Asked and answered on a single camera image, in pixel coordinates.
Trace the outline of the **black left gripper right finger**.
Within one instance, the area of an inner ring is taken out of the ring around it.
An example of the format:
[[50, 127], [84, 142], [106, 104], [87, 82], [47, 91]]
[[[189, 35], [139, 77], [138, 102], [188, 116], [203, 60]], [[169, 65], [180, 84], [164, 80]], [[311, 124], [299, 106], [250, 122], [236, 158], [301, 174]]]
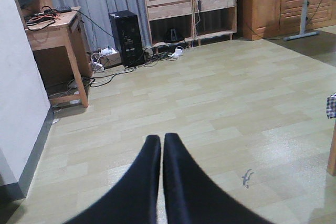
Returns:
[[215, 184], [176, 133], [164, 137], [163, 188], [168, 223], [269, 223]]

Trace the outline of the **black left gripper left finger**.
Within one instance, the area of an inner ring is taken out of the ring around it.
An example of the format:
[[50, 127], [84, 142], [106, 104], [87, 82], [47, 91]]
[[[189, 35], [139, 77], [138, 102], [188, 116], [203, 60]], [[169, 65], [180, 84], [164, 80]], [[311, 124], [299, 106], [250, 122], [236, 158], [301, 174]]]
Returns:
[[160, 161], [160, 138], [149, 135], [120, 180], [66, 223], [157, 223]]

